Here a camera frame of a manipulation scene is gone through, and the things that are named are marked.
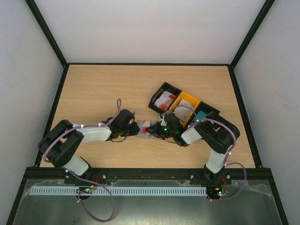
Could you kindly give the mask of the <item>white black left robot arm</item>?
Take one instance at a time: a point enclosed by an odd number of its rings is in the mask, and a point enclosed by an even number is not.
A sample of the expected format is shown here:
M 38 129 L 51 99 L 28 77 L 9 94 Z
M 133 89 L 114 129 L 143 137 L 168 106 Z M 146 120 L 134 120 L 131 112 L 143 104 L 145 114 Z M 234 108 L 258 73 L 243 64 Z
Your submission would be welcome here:
M 89 142 L 119 142 L 140 131 L 135 122 L 135 113 L 127 109 L 98 124 L 77 125 L 68 120 L 60 121 L 39 143 L 38 149 L 44 155 L 44 161 L 54 167 L 64 168 L 77 176 L 84 175 L 90 164 L 76 155 L 80 144 Z

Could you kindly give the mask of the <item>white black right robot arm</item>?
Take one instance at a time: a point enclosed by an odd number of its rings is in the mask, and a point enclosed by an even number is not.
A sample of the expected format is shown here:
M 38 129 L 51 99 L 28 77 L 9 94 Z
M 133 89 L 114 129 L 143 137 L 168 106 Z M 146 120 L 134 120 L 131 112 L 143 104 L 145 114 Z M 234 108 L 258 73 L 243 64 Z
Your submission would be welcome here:
M 146 131 L 156 138 L 172 138 L 181 147 L 204 140 L 211 148 L 211 152 L 203 168 L 203 176 L 211 184 L 221 178 L 225 163 L 240 136 L 239 129 L 216 112 L 210 112 L 206 117 L 196 119 L 188 128 L 184 128 L 175 114 L 170 113 L 164 116 L 161 122 L 146 128 Z

